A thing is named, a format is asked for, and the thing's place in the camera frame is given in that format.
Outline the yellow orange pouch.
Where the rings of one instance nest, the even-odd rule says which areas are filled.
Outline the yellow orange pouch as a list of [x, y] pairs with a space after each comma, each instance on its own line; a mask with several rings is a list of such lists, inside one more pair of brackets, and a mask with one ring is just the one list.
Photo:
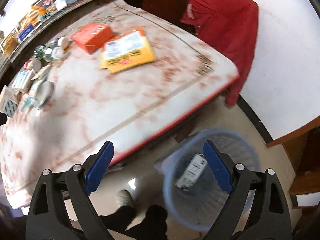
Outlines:
[[135, 28], [106, 42], [100, 68], [116, 74], [156, 60], [155, 52], [143, 28]]

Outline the blue plastic trash basket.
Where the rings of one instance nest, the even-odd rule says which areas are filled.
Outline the blue plastic trash basket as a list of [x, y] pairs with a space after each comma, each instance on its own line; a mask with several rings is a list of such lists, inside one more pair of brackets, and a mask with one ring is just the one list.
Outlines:
[[228, 198], [208, 165], [188, 190], [175, 185], [193, 156], [203, 154], [203, 145], [207, 140], [211, 140], [220, 152], [228, 154], [235, 163], [242, 163], [253, 171], [261, 170], [259, 156], [250, 142], [242, 135], [222, 128], [190, 135], [159, 158], [155, 168], [164, 176], [162, 192], [165, 206], [177, 222], [195, 231], [209, 230]]

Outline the grey slipper foot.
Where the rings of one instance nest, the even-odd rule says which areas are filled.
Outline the grey slipper foot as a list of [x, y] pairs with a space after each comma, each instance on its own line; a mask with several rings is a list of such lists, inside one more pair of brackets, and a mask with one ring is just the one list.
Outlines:
[[129, 191], [126, 189], [118, 191], [116, 195], [116, 204], [118, 208], [129, 206], [131, 208], [135, 208], [134, 200]]

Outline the wooden furniture at right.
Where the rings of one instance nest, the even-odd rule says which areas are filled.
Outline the wooden furniture at right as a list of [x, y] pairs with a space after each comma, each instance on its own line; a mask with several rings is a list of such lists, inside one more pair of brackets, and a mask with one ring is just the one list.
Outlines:
[[266, 143], [266, 147], [279, 144], [283, 146], [295, 172], [289, 188], [293, 207], [316, 207], [319, 204], [319, 117]]

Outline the round metal tin lid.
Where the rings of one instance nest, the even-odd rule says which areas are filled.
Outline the round metal tin lid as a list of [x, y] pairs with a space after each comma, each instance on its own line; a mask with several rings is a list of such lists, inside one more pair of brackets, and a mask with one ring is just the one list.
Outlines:
[[33, 96], [32, 106], [36, 109], [41, 109], [52, 97], [55, 85], [50, 81], [42, 81]]

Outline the white patterned carton box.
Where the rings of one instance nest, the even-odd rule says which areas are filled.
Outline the white patterned carton box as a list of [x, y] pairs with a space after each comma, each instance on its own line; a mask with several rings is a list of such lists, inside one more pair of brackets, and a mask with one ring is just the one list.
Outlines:
[[1, 91], [0, 111], [12, 118], [20, 100], [19, 91], [4, 85]]

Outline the blue white tissue pack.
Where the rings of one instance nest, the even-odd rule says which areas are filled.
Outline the blue white tissue pack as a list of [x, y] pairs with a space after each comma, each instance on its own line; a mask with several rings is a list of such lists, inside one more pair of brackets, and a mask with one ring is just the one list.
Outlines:
[[27, 93], [31, 86], [31, 80], [35, 74], [36, 73], [33, 69], [26, 69], [22, 72], [19, 72], [15, 77], [11, 87], [21, 93]]

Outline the green plastic bottle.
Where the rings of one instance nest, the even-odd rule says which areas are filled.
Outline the green plastic bottle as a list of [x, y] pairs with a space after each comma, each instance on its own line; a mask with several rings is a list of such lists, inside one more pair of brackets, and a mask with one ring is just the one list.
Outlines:
[[34, 56], [42, 61], [50, 63], [63, 58], [64, 51], [60, 46], [50, 43], [37, 46], [34, 50]]

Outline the orange red box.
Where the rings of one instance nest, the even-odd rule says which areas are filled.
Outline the orange red box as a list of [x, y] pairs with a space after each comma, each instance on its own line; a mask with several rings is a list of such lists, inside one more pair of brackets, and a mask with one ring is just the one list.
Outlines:
[[101, 23], [88, 23], [71, 36], [71, 40], [89, 54], [94, 53], [112, 38], [112, 28]]

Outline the blue box on shelf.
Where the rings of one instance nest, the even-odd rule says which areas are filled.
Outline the blue box on shelf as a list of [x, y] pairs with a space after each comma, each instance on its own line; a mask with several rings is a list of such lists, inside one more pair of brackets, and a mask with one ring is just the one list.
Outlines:
[[19, 34], [18, 40], [22, 42], [32, 31], [34, 30], [34, 26], [32, 24], [27, 25]]

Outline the red cloth on chair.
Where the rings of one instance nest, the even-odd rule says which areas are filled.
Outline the red cloth on chair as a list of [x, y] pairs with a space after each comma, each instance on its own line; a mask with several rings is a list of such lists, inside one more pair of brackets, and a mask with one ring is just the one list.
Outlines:
[[195, 27], [196, 35], [230, 59], [239, 78], [226, 96], [234, 106], [251, 69], [258, 35], [259, 7], [252, 0], [189, 0], [181, 22]]

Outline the framed picture on shelf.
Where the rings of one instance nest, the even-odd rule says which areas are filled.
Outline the framed picture on shelf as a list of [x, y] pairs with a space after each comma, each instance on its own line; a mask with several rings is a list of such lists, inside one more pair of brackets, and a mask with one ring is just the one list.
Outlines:
[[37, 0], [34, 2], [31, 6], [36, 6], [36, 7], [44, 7], [46, 12], [52, 13], [57, 10], [55, 2], [57, 0]]

